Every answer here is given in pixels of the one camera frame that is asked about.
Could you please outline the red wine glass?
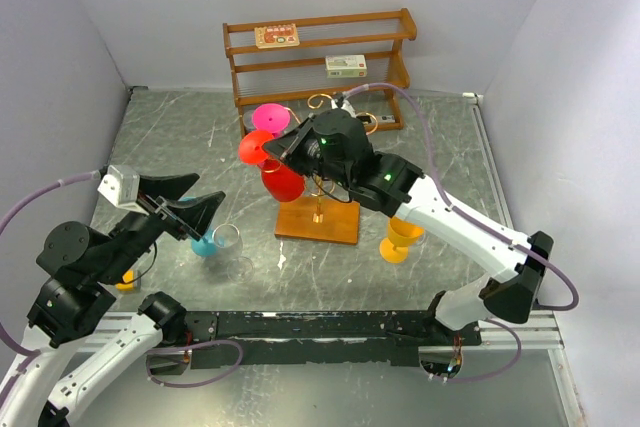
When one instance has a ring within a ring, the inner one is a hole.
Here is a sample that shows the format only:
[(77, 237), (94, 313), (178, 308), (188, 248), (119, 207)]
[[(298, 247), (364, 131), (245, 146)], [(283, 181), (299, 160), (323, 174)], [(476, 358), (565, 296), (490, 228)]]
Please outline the red wine glass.
[(263, 149), (273, 139), (274, 136), (264, 130), (250, 132), (241, 140), (238, 156), (243, 163), (259, 168), (262, 183), (275, 200), (281, 203), (292, 202), (304, 193), (305, 182), (301, 175), (270, 157)]

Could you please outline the pink wine glass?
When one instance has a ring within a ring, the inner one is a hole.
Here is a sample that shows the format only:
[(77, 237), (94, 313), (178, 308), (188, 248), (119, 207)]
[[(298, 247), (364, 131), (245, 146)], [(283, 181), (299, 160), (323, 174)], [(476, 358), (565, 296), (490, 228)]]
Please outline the pink wine glass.
[(289, 109), (277, 103), (262, 104), (252, 114), (252, 122), (259, 139), (280, 137), (290, 121)]

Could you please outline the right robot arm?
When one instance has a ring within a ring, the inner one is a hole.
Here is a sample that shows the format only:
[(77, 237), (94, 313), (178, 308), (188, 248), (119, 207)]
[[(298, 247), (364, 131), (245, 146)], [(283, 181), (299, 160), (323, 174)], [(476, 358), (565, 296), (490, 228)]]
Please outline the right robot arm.
[(443, 345), (470, 323), (528, 321), (553, 240), (504, 227), (465, 204), (405, 158), (377, 151), (363, 124), (341, 109), (312, 115), (263, 150), (292, 171), (338, 184), (362, 207), (420, 227), (473, 259), (483, 277), (437, 295), (424, 321), (426, 337)]

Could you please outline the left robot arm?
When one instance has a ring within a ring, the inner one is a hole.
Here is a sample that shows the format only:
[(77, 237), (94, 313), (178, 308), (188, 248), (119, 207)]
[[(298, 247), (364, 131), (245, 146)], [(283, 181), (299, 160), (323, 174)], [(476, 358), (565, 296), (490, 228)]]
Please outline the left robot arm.
[(149, 177), (124, 165), (78, 174), (42, 194), (96, 180), (100, 195), (126, 214), (108, 233), (78, 221), (56, 226), (36, 259), (49, 278), (28, 315), (14, 361), (1, 383), (4, 426), (68, 426), (137, 358), (188, 338), (185, 308), (170, 295), (148, 295), (131, 322), (84, 365), (63, 371), (115, 302), (109, 287), (168, 234), (199, 240), (226, 197), (222, 191), (186, 199), (196, 173)]

